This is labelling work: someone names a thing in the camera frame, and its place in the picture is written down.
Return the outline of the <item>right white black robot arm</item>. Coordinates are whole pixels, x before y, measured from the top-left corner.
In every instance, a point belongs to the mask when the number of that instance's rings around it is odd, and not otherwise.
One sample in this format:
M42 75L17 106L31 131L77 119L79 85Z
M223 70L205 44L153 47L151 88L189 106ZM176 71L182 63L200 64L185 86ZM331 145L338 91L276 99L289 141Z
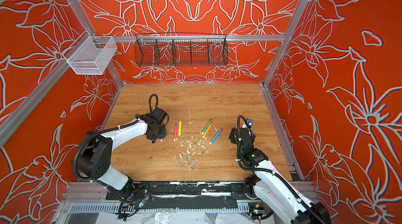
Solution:
M330 224L328 209L314 203L296 189L274 167L261 150L254 147L252 129L232 128L231 143L237 146L236 162L252 175L245 179L246 194L263 201L285 224Z

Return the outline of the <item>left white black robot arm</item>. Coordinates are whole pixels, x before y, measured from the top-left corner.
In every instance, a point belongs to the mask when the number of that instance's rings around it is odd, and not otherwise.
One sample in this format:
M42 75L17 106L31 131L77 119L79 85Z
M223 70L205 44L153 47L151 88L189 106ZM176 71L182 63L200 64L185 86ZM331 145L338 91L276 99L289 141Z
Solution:
M125 125L102 131L89 131L72 159L74 176L79 181L94 181L117 191L127 191L130 177L111 165L113 151L134 138L146 136L152 142L166 137L167 112L160 108L135 116Z

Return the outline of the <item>pink marker pen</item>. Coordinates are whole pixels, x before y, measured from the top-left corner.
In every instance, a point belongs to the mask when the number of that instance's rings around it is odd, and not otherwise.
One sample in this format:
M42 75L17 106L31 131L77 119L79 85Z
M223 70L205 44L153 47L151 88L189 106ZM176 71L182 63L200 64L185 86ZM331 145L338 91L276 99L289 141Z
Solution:
M178 139L178 130L179 130L179 123L178 123L178 121L176 121L174 124L174 135L173 135L174 141L177 141L177 139Z

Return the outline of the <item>green marker pen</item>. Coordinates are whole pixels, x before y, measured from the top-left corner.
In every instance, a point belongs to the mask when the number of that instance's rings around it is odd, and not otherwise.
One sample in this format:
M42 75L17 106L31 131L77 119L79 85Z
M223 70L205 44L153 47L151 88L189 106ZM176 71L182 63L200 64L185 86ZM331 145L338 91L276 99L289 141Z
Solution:
M207 129L208 129L209 126L211 125L212 121L213 121L212 119L210 119L210 120L208 121L208 123L206 124L205 128L204 128L203 131L202 131L202 135L207 131Z

